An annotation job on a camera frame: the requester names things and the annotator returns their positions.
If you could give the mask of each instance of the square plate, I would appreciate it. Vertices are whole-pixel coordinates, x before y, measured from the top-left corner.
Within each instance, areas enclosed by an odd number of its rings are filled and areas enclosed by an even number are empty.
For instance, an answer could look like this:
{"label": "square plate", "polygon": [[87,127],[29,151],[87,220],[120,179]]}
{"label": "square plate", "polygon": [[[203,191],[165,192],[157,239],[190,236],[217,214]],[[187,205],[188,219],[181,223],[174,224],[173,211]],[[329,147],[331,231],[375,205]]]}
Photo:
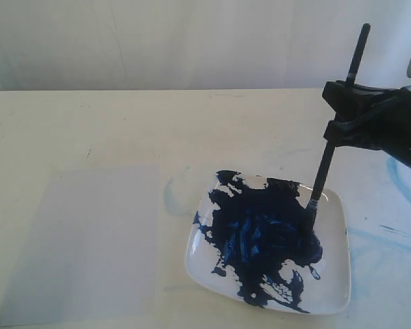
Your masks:
{"label": "square plate", "polygon": [[188,275],[254,306],[319,315],[343,310],[351,288],[343,205],[325,189],[314,231],[301,236],[297,217],[311,190],[235,171],[216,173],[193,222]]}

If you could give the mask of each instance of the white plate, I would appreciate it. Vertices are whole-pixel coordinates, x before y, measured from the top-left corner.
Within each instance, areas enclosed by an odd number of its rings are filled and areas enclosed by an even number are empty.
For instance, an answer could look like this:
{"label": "white plate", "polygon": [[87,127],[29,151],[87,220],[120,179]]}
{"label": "white plate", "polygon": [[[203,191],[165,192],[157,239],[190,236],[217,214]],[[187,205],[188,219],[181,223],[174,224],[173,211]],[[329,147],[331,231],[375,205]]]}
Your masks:
{"label": "white plate", "polygon": [[[332,314],[343,310],[350,300],[350,256],[345,215],[339,196],[334,192],[325,189],[319,202],[318,214],[314,225],[314,234],[323,248],[321,259],[318,257],[318,259],[316,259],[317,262],[310,263],[310,266],[306,264],[303,266],[296,265],[292,259],[287,259],[284,262],[283,260],[275,261],[275,265],[279,266],[280,270],[273,271],[273,273],[275,273],[275,275],[278,274],[278,276],[274,277],[274,274],[270,276],[270,278],[274,278],[274,283],[271,283],[271,281],[267,283],[266,277],[262,276],[260,281],[245,280],[245,284],[242,284],[238,277],[238,274],[241,272],[236,271],[232,265],[236,264],[236,267],[239,268],[242,266],[242,269],[248,269],[248,273],[252,273],[253,271],[257,273],[259,267],[256,266],[250,268],[251,265],[247,265],[247,263],[252,264],[252,260],[254,261],[255,259],[258,259],[255,257],[263,257],[266,254],[263,252],[263,250],[265,250],[265,245],[263,247],[264,249],[259,252],[259,249],[254,246],[254,243],[256,242],[253,242],[256,241],[254,238],[259,239],[256,230],[260,225],[263,226],[263,223],[259,224],[259,216],[250,212],[248,216],[251,217],[248,223],[247,219],[242,219],[242,221],[239,222],[239,229],[231,226],[230,230],[232,231],[230,232],[233,232],[231,233],[232,238],[224,239],[224,241],[227,241],[226,248],[222,247],[222,239],[215,245],[213,244],[213,241],[216,242],[216,239],[211,241],[212,243],[209,243],[206,239],[210,240],[213,233],[216,232],[216,228],[215,231],[206,232],[213,224],[213,216],[215,215],[215,217],[222,219],[222,216],[224,215],[220,212],[220,206],[218,206],[217,203],[214,204],[210,200],[209,192],[221,190],[224,193],[227,193],[228,197],[240,197],[241,195],[251,193],[252,190],[260,192],[262,192],[262,190],[265,191],[266,187],[271,185],[271,183],[269,184],[266,181],[266,178],[247,176],[239,173],[234,174],[232,181],[233,182],[228,185],[226,185],[226,183],[221,184],[216,174],[201,200],[186,250],[185,266],[189,276],[212,291],[240,301],[244,301],[244,297],[240,296],[242,286],[244,286],[243,294],[245,295],[247,294],[247,291],[251,292],[252,289],[260,289],[257,290],[259,291],[258,295],[253,293],[251,297],[246,296],[247,302],[274,310],[311,314]],[[244,192],[241,193],[241,184],[248,190],[244,189]],[[298,184],[296,187],[299,192],[297,200],[303,207],[306,207],[310,198],[311,188],[302,184]],[[237,204],[240,204],[240,207],[244,208],[247,203],[249,203],[249,200],[245,199]],[[218,216],[218,212],[214,213],[215,210],[220,212],[220,217]],[[289,221],[286,224],[283,224],[283,221],[278,221],[276,219],[270,220],[266,230],[265,226],[263,226],[263,233],[265,234],[262,236],[268,236],[269,232],[271,232],[271,227],[274,226],[276,228],[277,225],[289,226]],[[230,226],[225,227],[224,230],[227,234],[226,236],[229,236],[227,227]],[[244,240],[245,243],[248,241],[248,249],[239,244],[241,240]],[[227,252],[227,258],[224,258],[224,255],[221,257],[218,245],[221,246],[223,254],[225,254],[225,251]],[[240,248],[237,249],[239,256],[233,251],[234,248]],[[218,273],[215,271],[216,265],[218,265]],[[245,276],[246,273],[247,271],[242,271],[243,276]]]}

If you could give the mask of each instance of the white backdrop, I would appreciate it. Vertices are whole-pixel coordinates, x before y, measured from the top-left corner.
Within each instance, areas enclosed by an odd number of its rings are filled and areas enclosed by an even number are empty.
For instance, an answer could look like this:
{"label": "white backdrop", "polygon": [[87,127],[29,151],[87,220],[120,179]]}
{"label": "white backdrop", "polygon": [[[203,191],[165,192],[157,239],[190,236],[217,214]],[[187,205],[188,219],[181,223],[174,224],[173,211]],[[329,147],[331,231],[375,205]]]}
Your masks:
{"label": "white backdrop", "polygon": [[0,90],[411,84],[411,0],[0,0]]}

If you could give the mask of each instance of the table surface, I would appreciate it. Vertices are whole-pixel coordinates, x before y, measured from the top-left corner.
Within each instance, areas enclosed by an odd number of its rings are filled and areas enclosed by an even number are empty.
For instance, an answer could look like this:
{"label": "table surface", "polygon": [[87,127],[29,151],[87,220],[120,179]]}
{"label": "table surface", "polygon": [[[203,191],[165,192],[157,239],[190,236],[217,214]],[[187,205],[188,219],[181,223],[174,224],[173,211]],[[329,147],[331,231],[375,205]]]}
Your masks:
{"label": "table surface", "polygon": [[0,92],[0,304],[52,177],[157,162],[149,312],[46,328],[411,328],[411,191],[383,152],[338,149],[327,179],[349,232],[352,293],[342,313],[254,308],[201,288],[184,271],[210,175],[234,169],[311,184],[333,115],[319,89]]}

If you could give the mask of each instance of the white paper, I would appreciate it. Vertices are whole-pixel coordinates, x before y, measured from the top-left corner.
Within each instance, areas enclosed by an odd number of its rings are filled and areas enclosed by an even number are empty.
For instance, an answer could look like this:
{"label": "white paper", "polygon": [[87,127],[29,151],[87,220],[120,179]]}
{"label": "white paper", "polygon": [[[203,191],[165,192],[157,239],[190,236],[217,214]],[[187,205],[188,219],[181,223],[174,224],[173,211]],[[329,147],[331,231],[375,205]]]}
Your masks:
{"label": "white paper", "polygon": [[151,308],[158,168],[91,169],[49,183],[0,308],[0,326]]}

